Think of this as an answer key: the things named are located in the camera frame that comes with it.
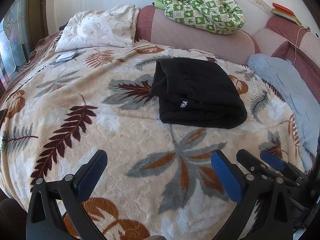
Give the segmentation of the black pants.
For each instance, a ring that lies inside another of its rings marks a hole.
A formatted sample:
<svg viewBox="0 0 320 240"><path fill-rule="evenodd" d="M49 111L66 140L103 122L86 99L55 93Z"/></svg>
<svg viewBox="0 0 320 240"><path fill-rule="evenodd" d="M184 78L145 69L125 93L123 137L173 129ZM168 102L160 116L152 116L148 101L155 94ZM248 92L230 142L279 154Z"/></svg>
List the black pants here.
<svg viewBox="0 0 320 240"><path fill-rule="evenodd" d="M247 119L244 102L217 64L175 57L156 62L150 90L165 124L231 129Z"/></svg>

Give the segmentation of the green white patterned quilt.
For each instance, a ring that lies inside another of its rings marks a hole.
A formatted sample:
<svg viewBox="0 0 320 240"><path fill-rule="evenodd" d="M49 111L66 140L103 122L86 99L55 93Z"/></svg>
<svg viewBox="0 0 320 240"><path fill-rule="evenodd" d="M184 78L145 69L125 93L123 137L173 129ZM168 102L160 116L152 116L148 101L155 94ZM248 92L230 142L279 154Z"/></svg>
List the green white patterned quilt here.
<svg viewBox="0 0 320 240"><path fill-rule="evenodd" d="M155 0L154 6L176 23L214 34L232 34L245 25L235 0Z"/></svg>

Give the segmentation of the small white packet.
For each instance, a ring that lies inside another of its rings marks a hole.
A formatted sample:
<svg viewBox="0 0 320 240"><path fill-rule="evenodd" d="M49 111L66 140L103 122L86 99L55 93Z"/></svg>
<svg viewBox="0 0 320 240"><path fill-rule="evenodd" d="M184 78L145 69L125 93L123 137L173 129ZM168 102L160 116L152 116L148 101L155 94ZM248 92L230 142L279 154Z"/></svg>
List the small white packet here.
<svg viewBox="0 0 320 240"><path fill-rule="evenodd" d="M72 60L73 58L75 58L76 54L77 54L77 51L71 51L65 54L61 54L60 56L58 56L55 62L59 63L59 62L66 62L66 61Z"/></svg>

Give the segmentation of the floral fleece blanket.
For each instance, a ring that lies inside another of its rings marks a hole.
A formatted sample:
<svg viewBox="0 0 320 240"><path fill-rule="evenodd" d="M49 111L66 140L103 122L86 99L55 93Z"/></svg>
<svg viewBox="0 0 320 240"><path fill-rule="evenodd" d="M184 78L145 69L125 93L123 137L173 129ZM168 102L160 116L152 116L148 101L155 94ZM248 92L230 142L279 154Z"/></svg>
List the floral fleece blanket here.
<svg viewBox="0 0 320 240"><path fill-rule="evenodd" d="M40 40L25 71L1 98L1 189L27 209L39 178L75 173L96 150L108 165L85 210L108 239L212 239L235 208L210 164L222 150L269 150L303 168L293 111L248 67L213 54L140 41L132 48L80 49L57 63L60 33ZM243 100L234 129L164 124L150 94L156 61L217 63Z"/></svg>

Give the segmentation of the stained glass window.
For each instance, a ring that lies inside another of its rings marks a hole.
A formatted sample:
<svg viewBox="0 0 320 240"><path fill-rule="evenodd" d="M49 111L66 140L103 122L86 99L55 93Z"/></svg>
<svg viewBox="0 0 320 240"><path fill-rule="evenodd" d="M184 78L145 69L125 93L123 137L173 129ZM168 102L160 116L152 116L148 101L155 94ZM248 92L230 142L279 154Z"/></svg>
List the stained glass window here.
<svg viewBox="0 0 320 240"><path fill-rule="evenodd" d="M31 53L25 6L26 0L14 0L1 20L1 83L5 89L20 74Z"/></svg>

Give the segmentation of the light blue quilted cloth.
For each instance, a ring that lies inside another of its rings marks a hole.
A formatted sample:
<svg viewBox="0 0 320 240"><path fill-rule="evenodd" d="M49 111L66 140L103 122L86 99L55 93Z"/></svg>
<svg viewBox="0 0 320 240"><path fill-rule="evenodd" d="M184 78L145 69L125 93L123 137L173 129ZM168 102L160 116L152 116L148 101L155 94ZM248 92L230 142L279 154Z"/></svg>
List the light blue quilted cloth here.
<svg viewBox="0 0 320 240"><path fill-rule="evenodd" d="M247 65L261 79L270 83L293 111L303 167L306 171L311 170L311 158L317 155L319 137L318 101L289 60L253 54L248 58Z"/></svg>

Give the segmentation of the red and yellow books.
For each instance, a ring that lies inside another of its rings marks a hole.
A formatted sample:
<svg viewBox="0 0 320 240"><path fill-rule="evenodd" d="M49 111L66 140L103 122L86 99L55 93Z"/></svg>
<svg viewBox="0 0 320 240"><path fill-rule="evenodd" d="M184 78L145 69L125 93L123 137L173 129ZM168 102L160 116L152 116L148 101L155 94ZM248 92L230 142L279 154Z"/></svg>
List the red and yellow books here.
<svg viewBox="0 0 320 240"><path fill-rule="evenodd" d="M283 17L295 23L296 25L303 27L304 29L310 29L307 25L304 25L302 22L300 22L300 20L297 18L297 16L292 10L282 5L279 5L278 3L272 3L272 6L273 6L273 9L272 9L273 14Z"/></svg>

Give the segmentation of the pink quilted headboard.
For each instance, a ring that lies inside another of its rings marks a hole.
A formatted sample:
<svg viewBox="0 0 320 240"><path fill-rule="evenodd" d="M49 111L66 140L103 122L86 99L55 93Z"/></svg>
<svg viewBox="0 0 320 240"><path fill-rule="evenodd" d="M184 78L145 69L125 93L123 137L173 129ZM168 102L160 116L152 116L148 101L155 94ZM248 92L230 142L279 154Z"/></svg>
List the pink quilted headboard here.
<svg viewBox="0 0 320 240"><path fill-rule="evenodd" d="M136 38L180 49L198 49L236 64L246 64L262 53L290 60L308 88L319 99L319 38L298 25L273 16L265 27L249 35L240 30L219 35L176 23L152 5L140 10Z"/></svg>

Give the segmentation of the cream floral pillow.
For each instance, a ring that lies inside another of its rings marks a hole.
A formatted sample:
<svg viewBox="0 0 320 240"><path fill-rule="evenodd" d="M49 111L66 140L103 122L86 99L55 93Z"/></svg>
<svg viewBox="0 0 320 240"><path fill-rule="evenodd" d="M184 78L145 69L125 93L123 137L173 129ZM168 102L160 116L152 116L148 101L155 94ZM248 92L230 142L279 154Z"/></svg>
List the cream floral pillow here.
<svg viewBox="0 0 320 240"><path fill-rule="evenodd" d="M135 42L140 9L120 4L108 11L91 9L69 19L55 51L92 47L132 47Z"/></svg>

